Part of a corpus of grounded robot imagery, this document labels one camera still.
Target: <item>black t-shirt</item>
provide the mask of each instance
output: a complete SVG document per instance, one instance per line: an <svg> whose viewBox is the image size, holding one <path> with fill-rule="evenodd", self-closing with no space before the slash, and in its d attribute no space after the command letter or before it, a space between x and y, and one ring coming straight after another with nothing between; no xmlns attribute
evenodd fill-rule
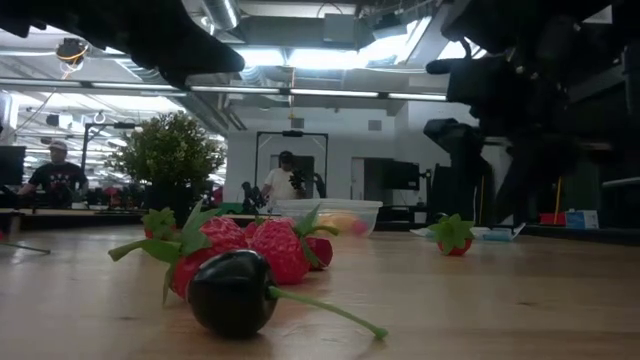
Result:
<svg viewBox="0 0 640 360"><path fill-rule="evenodd" d="M65 162L64 164L46 164L36 169L29 179L29 184L38 186L46 192L67 187L69 190L76 190L78 186L84 185L87 177L84 176L80 166Z"/></svg>

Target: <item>green plant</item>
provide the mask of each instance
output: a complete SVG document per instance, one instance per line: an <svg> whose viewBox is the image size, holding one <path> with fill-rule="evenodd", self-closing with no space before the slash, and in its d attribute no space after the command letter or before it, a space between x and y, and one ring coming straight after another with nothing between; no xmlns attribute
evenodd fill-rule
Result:
<svg viewBox="0 0 640 360"><path fill-rule="evenodd" d="M463 221L459 214L443 216L437 224L428 227L435 233L436 242L442 243L442 253L449 255L454 248L464 249L467 239L473 239L473 221Z"/></svg>
<svg viewBox="0 0 640 360"><path fill-rule="evenodd" d="M225 149L184 112L162 114L141 126L142 131L123 134L127 146L107 161L135 181L200 188L224 164Z"/></svg>

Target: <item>cap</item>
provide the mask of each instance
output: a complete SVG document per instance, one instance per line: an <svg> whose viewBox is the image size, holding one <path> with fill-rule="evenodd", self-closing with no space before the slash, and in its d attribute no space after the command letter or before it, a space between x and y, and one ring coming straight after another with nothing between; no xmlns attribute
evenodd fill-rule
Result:
<svg viewBox="0 0 640 360"><path fill-rule="evenodd" d="M55 140L55 141L52 141L51 144L49 144L49 150L51 149L67 151L67 144L63 143L62 141Z"/></svg>
<svg viewBox="0 0 640 360"><path fill-rule="evenodd" d="M289 164L293 162L293 153L291 151L283 151L278 156L278 159L285 164Z"/></svg>

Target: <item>door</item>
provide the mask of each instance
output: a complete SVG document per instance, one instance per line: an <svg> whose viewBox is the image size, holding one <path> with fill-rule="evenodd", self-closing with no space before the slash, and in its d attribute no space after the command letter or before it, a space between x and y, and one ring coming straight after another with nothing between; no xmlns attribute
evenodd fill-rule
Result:
<svg viewBox="0 0 640 360"><path fill-rule="evenodd" d="M351 200L364 200L364 159L351 159Z"/></svg>

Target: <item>pepper stem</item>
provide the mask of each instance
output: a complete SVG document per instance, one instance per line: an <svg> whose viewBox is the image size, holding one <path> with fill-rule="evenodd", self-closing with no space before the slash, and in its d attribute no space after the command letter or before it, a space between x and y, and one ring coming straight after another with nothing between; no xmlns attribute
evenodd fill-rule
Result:
<svg viewBox="0 0 640 360"><path fill-rule="evenodd" d="M111 249L109 250L109 256L111 256L111 260L118 261L133 250L141 248L145 241L146 240L134 241L130 244Z"/></svg>
<svg viewBox="0 0 640 360"><path fill-rule="evenodd" d="M290 293L288 291L284 291L282 289L279 289L275 286L269 286L269 294L271 296L273 296L274 298L284 298L284 299L290 299L290 300L295 300L298 302L301 302L303 304L308 304L308 305L313 305L316 307L319 307L321 309L327 310L327 311L331 311L332 313L338 314L340 316L343 316L353 322L356 322L362 326L364 326L365 328L369 329L369 331L371 331L373 333L373 335L375 335L376 338L378 339L382 339L385 336L387 336L387 334L389 334L389 332L387 331L387 329L384 328L379 328L375 325L373 325L372 323L363 320L351 313L348 313L336 306L333 305L329 305L326 303L323 303L321 301L318 301L316 299L312 299L306 296L301 296L301 295L297 295L297 294L293 294Z"/></svg>

